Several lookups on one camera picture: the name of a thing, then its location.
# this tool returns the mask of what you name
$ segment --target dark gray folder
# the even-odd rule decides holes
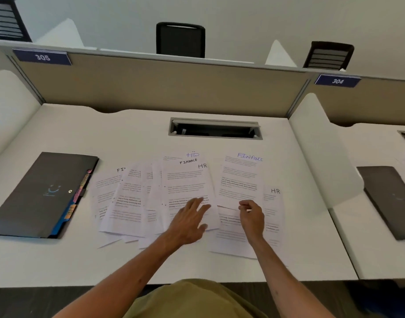
[[[97,162],[96,156],[42,152],[0,207],[0,235],[49,237]]]
[[[364,180],[364,191],[392,235],[405,240],[405,183],[391,166],[357,167]]]

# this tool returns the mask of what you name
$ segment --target hand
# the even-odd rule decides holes
[[[264,214],[261,208],[253,200],[239,202],[241,210],[241,224],[247,236],[248,242],[253,243],[263,240]]]
[[[210,204],[205,204],[197,211],[203,199],[203,197],[190,199],[185,207],[174,216],[167,229],[166,233],[178,244],[178,248],[184,244],[198,241],[207,229],[207,224],[201,224],[198,227],[203,215],[211,207]]]

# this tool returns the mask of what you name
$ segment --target smiley logo on folder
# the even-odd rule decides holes
[[[52,184],[50,187],[48,187],[47,192],[44,193],[44,196],[56,196],[54,193],[58,192],[60,190],[61,185],[58,185],[57,189],[56,187]]]

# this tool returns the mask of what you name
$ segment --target cubicle number sign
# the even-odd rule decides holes
[[[13,52],[20,61],[49,63],[53,65],[72,65],[67,52],[44,51],[40,49],[13,49]]]
[[[334,76],[333,74],[321,74],[314,84],[354,88],[360,80],[361,80],[360,77]]]

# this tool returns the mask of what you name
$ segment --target office chair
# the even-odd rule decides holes
[[[205,57],[205,29],[187,23],[159,22],[156,28],[157,53],[184,57]]]
[[[313,41],[303,68],[346,69],[353,52],[351,44]]]
[[[15,0],[0,0],[0,39],[32,42]]]

